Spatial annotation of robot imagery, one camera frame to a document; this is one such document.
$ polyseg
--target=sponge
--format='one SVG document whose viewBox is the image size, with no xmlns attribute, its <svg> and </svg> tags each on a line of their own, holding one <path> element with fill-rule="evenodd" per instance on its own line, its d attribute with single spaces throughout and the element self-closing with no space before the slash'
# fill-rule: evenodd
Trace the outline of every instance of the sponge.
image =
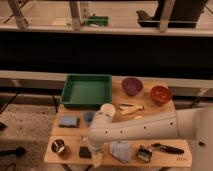
<svg viewBox="0 0 213 171">
<path fill-rule="evenodd" d="M 77 128 L 79 118 L 77 116 L 62 116 L 59 121 L 60 127 Z"/>
</svg>

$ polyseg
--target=black cable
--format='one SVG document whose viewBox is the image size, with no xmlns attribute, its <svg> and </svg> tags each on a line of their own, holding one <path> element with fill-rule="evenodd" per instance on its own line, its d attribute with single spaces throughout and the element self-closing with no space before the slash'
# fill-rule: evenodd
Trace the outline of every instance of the black cable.
<svg viewBox="0 0 213 171">
<path fill-rule="evenodd" d="M 51 95 L 51 96 L 52 96 L 52 99 L 53 99 L 53 102 L 54 102 L 55 111 L 56 111 L 56 113 L 58 113 L 57 100 L 55 99 L 55 96 L 54 96 L 54 95 Z"/>
<path fill-rule="evenodd" d="M 13 96 L 13 97 L 8 101 L 8 103 L 7 103 L 4 107 L 1 108 L 0 114 L 2 114 L 2 112 L 4 112 L 4 110 L 7 108 L 7 106 L 8 106 L 10 103 L 12 103 L 12 101 L 15 100 L 15 98 L 16 98 L 18 95 L 19 95 L 19 93 L 16 93 L 16 95 Z"/>
<path fill-rule="evenodd" d="M 211 14 L 213 14 L 213 11 L 207 5 L 205 7 Z"/>
<path fill-rule="evenodd" d="M 23 4 L 20 6 L 20 9 L 22 9 L 22 8 L 27 4 L 28 1 L 29 1 L 29 0 L 24 1 Z M 7 24 L 13 16 L 14 16 L 14 15 L 11 14 L 11 15 L 9 16 L 9 18 L 6 19 L 6 20 L 3 22 L 3 24 Z"/>
<path fill-rule="evenodd" d="M 4 171 L 7 171 L 10 167 L 13 168 L 13 171 L 16 171 L 16 164 L 15 164 L 15 163 L 9 164 L 9 165 L 4 169 Z"/>
</svg>

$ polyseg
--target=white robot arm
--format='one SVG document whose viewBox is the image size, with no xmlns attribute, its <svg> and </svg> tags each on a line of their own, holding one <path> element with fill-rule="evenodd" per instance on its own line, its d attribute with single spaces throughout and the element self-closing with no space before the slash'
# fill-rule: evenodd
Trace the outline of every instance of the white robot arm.
<svg viewBox="0 0 213 171">
<path fill-rule="evenodd" d="M 195 139 L 196 151 L 192 171 L 212 171 L 213 108 L 198 108 L 162 113 L 147 118 L 112 123 L 115 108 L 104 104 L 89 128 L 89 149 L 102 150 L 103 144 L 118 140 L 139 139 Z"/>
</svg>

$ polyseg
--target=green tray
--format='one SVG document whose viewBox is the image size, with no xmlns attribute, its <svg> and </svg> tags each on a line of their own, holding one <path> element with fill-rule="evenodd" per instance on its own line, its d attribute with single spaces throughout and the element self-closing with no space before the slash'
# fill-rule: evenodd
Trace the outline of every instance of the green tray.
<svg viewBox="0 0 213 171">
<path fill-rule="evenodd" d="M 98 26 L 108 26 L 109 17 L 107 16 L 90 16 L 86 21 L 85 25 L 90 26 L 92 24 Z"/>
<path fill-rule="evenodd" d="M 61 96 L 65 107 L 100 107 L 112 102 L 112 78 L 110 75 L 67 76 Z"/>
</svg>

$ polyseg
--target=bowl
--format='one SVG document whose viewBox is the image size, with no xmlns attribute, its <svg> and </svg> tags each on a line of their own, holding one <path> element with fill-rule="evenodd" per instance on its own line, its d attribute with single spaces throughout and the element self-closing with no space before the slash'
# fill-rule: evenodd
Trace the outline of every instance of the bowl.
<svg viewBox="0 0 213 171">
<path fill-rule="evenodd" d="M 135 96 L 143 89 L 143 84 L 137 78 L 128 77 L 122 81 L 122 88 L 127 95 Z"/>
<path fill-rule="evenodd" d="M 172 99 L 172 94 L 166 87 L 155 86 L 151 90 L 151 98 L 158 105 L 163 105 Z"/>
</svg>

